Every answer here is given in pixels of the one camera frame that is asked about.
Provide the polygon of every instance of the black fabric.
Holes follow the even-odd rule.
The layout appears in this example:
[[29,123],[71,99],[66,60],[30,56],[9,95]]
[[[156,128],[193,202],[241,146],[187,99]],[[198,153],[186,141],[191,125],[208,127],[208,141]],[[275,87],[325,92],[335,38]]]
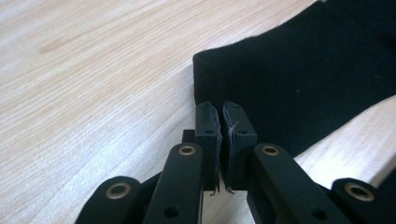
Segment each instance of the black fabric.
[[316,2],[263,35],[194,55],[193,73],[196,104],[241,105],[259,142],[297,156],[395,94],[395,1]]

